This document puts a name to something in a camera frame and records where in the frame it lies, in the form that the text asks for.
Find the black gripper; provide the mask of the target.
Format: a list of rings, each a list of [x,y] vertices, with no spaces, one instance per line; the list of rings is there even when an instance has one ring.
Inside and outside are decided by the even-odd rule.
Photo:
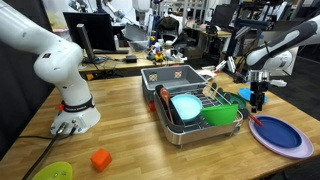
[[[271,80],[269,71],[250,70],[247,80],[250,82],[250,104],[251,112],[262,111],[265,102],[265,93],[269,85],[276,87],[285,87],[287,83],[284,80]]]

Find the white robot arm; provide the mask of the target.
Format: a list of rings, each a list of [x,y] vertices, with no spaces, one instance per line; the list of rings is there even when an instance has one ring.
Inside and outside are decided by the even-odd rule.
[[[14,49],[37,54],[33,65],[36,75],[59,90],[64,107],[54,118],[52,134],[85,133],[99,122],[101,114],[78,71],[83,58],[79,45],[37,25],[4,0],[0,0],[0,40]]]

